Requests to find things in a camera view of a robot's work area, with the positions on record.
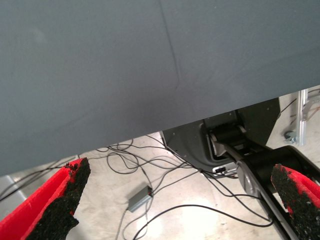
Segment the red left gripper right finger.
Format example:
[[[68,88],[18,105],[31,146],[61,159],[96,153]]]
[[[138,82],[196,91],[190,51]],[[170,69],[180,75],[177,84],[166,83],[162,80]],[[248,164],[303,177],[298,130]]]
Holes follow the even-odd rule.
[[[320,238],[320,186],[302,173],[276,164],[271,182],[300,240]]]

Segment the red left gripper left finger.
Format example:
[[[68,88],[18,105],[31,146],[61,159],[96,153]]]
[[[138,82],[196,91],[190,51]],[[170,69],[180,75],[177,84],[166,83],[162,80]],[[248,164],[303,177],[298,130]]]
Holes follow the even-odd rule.
[[[91,169],[84,157],[58,170],[0,222],[2,240],[64,240],[79,224],[74,217]]]

